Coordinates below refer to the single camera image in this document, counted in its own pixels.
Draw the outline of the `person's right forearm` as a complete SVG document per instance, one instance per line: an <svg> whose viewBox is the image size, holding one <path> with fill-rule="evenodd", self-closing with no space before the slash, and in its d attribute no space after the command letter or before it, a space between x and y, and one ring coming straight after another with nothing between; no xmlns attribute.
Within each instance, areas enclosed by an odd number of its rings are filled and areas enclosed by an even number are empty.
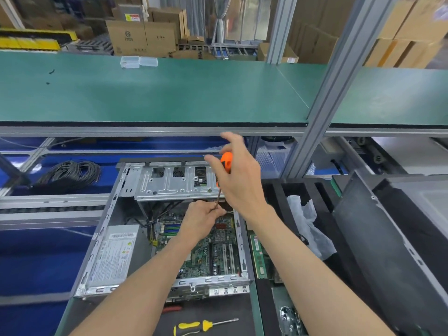
<svg viewBox="0 0 448 336"><path fill-rule="evenodd" d="M280 220L268 204L242 212L310 336L395 336L376 313Z"/></svg>

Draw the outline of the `yellow black barrier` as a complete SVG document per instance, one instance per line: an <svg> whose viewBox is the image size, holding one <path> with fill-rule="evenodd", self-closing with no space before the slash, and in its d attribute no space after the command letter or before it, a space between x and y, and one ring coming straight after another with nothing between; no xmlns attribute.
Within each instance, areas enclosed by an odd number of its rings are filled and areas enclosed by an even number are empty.
<svg viewBox="0 0 448 336"><path fill-rule="evenodd" d="M0 50L58 52L78 39L74 31L0 28Z"/></svg>

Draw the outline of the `person's left forearm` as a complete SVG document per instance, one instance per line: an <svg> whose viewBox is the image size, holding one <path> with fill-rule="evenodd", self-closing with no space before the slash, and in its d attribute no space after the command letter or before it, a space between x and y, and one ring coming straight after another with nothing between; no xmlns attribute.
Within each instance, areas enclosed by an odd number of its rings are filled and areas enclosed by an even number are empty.
<svg viewBox="0 0 448 336"><path fill-rule="evenodd" d="M70 336L152 336L177 274L201 237L181 231L109 294Z"/></svg>

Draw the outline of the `green memory module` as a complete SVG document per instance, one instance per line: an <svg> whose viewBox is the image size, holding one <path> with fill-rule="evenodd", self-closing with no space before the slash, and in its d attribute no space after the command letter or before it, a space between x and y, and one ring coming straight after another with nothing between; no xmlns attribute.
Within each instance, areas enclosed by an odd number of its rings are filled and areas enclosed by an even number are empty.
<svg viewBox="0 0 448 336"><path fill-rule="evenodd" d="M264 259L263 246L254 232L249 234L253 265L255 267L256 277L258 279L268 279L268 270Z"/></svg>

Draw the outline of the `orange handled screwdriver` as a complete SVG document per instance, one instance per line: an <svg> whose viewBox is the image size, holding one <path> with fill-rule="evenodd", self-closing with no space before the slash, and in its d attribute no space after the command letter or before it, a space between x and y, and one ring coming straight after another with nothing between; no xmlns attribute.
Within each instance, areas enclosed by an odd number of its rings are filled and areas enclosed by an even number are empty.
<svg viewBox="0 0 448 336"><path fill-rule="evenodd" d="M225 171L227 172L227 174L231 173L231 166L232 166L232 160L233 160L233 154L232 152L225 152L224 154L222 154L220 162L222 164L222 166L224 167ZM220 197L221 197L221 187L219 185L219 181L218 181L218 177L216 175L216 186L218 187L219 191L218 191L218 196L216 199L216 203L215 203L215 207L214 209L217 209L219 201L220 201Z"/></svg>

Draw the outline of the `grey curtain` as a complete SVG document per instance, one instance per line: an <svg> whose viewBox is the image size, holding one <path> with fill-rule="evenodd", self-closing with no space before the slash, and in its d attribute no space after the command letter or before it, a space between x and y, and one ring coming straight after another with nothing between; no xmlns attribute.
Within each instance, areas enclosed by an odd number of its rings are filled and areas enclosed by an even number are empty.
<svg viewBox="0 0 448 336"><path fill-rule="evenodd" d="M213 35L211 43L224 43L225 23L224 18L227 15L231 0L211 0L212 15L215 16L213 25Z"/></svg>

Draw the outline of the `black foam tray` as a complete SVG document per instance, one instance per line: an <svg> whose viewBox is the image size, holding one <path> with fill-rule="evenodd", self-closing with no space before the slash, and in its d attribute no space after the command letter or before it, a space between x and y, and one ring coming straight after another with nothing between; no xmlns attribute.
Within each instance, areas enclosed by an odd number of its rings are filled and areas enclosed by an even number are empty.
<svg viewBox="0 0 448 336"><path fill-rule="evenodd" d="M300 196L302 204L313 200L317 212L314 225L333 242L336 249L336 253L323 262L361 299L364 299L364 278L346 238L332 216L340 197L331 182L322 178L305 178L301 181L287 180L286 182L265 179L262 180L262 188L268 204L273 206L285 225L294 233L298 233L298 229L287 203L287 196Z"/></svg>

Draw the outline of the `grey computer side panel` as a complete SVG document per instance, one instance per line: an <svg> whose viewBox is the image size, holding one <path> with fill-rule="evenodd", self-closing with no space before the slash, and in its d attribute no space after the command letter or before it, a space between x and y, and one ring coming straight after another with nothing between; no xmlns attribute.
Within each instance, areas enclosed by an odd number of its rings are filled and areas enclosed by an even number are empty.
<svg viewBox="0 0 448 336"><path fill-rule="evenodd" d="M448 175L355 172L332 215L366 302L399 336L448 336Z"/></svg>

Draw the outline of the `wide aluminium frame post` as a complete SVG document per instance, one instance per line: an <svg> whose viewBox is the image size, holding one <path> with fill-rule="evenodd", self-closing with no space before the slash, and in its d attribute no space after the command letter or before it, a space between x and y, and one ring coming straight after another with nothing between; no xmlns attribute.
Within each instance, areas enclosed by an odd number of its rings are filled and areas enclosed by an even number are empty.
<svg viewBox="0 0 448 336"><path fill-rule="evenodd" d="M398 0L355 0L322 84L307 116L308 124L291 150L282 179L302 178L344 96Z"/></svg>

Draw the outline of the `grey metal computer case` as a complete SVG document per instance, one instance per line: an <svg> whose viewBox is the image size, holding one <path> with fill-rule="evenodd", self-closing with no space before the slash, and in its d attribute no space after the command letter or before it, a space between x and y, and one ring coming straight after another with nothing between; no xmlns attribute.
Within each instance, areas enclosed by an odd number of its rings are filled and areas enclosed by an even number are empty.
<svg viewBox="0 0 448 336"><path fill-rule="evenodd" d="M104 238L106 229L116 225L139 225L140 232L133 249L131 263L127 278L140 266L153 258L155 248L147 231L147 220L160 214L166 208L187 206L194 201L202 200L216 202L216 199L187 199L180 201L151 201L141 202L135 199L137 183L140 179L142 169L151 162L184 162L204 161L203 158L146 158L142 162L137 160L122 161L120 164L120 175L109 196L98 227L92 237L92 245L89 247L80 270L74 296L79 299L100 299L111 294L119 285L106 287L93 287L86 289L89 272L93 267L100 244ZM219 205L228 210L232 209L221 193ZM238 253L241 266L240 275L210 276L189 279L176 279L171 287L167 303L186 300L199 300L205 298L217 298L239 294L249 294L250 285L254 280L252 261L247 229L244 220L239 213L233 209L235 230L237 232Z"/></svg>

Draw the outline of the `large brown cardboard box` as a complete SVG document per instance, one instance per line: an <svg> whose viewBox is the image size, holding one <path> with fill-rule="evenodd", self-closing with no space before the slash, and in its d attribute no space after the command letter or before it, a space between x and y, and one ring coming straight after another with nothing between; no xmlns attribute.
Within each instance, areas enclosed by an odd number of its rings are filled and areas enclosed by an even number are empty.
<svg viewBox="0 0 448 336"><path fill-rule="evenodd" d="M172 23L106 21L115 56L167 57L176 51Z"/></svg>

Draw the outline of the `silver metal drive cage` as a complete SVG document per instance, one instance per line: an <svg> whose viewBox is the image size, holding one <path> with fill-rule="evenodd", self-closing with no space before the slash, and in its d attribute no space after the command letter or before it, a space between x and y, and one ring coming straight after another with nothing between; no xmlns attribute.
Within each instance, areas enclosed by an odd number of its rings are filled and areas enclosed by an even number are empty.
<svg viewBox="0 0 448 336"><path fill-rule="evenodd" d="M135 191L141 202L217 199L216 175L205 161L151 162L142 169Z"/></svg>

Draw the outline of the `person's right hand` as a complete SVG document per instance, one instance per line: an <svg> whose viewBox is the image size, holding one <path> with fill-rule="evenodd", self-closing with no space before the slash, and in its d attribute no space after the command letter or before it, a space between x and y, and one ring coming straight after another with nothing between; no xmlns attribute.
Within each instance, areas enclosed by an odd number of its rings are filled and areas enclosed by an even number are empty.
<svg viewBox="0 0 448 336"><path fill-rule="evenodd" d="M221 154L233 154L231 173L227 174L227 179L218 179L221 190L228 204L246 221L261 221L267 216L269 207L262 189L260 165L245 146L242 136L223 132L221 137L228 141Z"/></svg>

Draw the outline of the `stack of tan cardboard boxes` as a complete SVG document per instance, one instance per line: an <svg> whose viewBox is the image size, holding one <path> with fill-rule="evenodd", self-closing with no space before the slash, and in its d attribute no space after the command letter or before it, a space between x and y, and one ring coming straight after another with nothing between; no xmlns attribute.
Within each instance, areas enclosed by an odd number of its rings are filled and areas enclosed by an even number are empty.
<svg viewBox="0 0 448 336"><path fill-rule="evenodd" d="M425 68L448 34L448 0L399 0L365 67Z"/></svg>

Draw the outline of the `small brown cardboard box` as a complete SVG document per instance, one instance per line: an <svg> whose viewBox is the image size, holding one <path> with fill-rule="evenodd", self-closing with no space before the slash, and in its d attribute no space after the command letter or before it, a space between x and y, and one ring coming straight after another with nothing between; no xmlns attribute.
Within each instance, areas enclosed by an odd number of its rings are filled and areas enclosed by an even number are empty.
<svg viewBox="0 0 448 336"><path fill-rule="evenodd" d="M270 43L262 42L257 48L256 61L266 61ZM299 57L288 45L285 46L281 63L298 63Z"/></svg>

